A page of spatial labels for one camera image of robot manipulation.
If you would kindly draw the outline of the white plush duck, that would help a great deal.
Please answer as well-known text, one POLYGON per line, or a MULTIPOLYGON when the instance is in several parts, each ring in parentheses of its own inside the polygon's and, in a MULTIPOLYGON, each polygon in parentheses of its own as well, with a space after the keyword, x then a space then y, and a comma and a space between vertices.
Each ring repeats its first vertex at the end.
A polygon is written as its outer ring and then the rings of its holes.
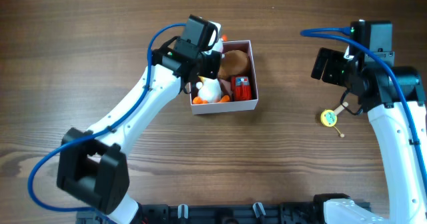
POLYGON ((223 94, 218 79, 209 79, 207 77, 199 77, 199 79, 200 81, 195 84, 197 96, 192 100, 194 105, 227 103, 231 101, 229 95, 223 94))

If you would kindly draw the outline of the brown plush capybara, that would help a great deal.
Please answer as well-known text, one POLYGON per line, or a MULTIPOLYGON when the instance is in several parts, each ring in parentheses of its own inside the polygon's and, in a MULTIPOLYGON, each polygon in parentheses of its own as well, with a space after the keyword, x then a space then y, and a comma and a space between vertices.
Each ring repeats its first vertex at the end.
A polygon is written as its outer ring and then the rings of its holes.
POLYGON ((251 69, 248 54, 240 50, 231 50, 224 53, 221 59, 218 78, 228 80, 232 76, 246 75, 251 69))

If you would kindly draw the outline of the pink hat duck toy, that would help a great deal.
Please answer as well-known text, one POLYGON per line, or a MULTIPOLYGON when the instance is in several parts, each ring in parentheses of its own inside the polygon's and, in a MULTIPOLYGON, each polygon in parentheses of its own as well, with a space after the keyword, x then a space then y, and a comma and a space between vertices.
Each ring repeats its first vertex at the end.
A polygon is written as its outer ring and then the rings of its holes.
POLYGON ((228 37, 227 35, 222 35, 214 44, 212 51, 217 51, 219 53, 223 53, 224 51, 224 41, 227 41, 228 37))

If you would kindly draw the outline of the red toy fire truck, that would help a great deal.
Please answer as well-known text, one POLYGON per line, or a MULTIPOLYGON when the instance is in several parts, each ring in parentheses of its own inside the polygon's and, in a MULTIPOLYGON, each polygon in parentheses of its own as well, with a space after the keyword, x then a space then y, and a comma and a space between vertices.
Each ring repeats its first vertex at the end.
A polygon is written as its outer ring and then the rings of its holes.
POLYGON ((252 100, 252 88, 249 77, 233 76, 231 81, 231 89, 234 101, 252 100))

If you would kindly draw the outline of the white box pink interior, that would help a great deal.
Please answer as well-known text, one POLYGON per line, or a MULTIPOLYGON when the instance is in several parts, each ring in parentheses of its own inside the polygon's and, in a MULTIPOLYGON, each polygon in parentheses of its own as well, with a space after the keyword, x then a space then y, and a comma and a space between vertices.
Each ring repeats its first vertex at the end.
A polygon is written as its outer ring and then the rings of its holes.
POLYGON ((192 103, 193 98, 197 95, 197 90, 193 87, 191 88, 190 94, 190 106, 191 112, 194 115, 210 114, 210 113, 225 113, 225 112, 234 112, 234 111, 252 111, 256 108, 258 104, 258 83, 256 79, 256 69, 254 65, 252 43, 250 40, 240 40, 240 41, 227 41, 224 42, 224 52, 232 50, 240 50, 245 52, 251 63, 251 71, 248 75, 249 82, 252 91, 252 100, 248 101, 231 101, 227 103, 210 103, 210 104, 197 104, 192 103))

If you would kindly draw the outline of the yellow toy rattle drum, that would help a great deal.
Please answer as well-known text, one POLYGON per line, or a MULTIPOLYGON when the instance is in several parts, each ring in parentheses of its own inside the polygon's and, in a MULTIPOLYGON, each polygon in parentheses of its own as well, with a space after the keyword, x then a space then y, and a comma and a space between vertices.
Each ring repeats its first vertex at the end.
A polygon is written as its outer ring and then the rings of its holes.
POLYGON ((341 138, 344 138, 345 135, 336 127, 336 124, 338 122, 338 115, 348 106, 347 102, 343 102, 335 109, 325 109, 320 114, 320 121, 321 124, 325 127, 331 127, 334 128, 338 135, 341 138))

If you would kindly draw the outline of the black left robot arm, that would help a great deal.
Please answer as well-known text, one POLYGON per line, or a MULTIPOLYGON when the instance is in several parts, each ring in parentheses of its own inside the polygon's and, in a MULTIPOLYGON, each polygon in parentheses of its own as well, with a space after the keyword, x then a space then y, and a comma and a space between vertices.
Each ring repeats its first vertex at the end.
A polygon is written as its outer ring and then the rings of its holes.
POLYGON ((190 15, 183 33, 147 50, 147 67, 105 117, 62 139, 57 186, 114 223, 143 223, 142 207, 127 192, 127 157, 153 118, 198 77, 213 79, 223 57, 219 23, 190 15))

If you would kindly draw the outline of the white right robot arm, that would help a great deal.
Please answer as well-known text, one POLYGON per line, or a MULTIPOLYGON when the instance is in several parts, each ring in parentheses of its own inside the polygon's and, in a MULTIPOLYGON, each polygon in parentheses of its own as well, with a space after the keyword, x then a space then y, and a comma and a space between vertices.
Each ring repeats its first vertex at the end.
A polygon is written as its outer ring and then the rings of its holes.
POLYGON ((426 95, 419 72, 397 67, 390 21, 354 21, 349 27, 306 29, 304 37, 347 43, 345 52, 318 51, 312 78, 345 87, 358 98, 376 135, 389 197, 387 219, 344 194, 316 195, 320 223, 426 222, 426 95))

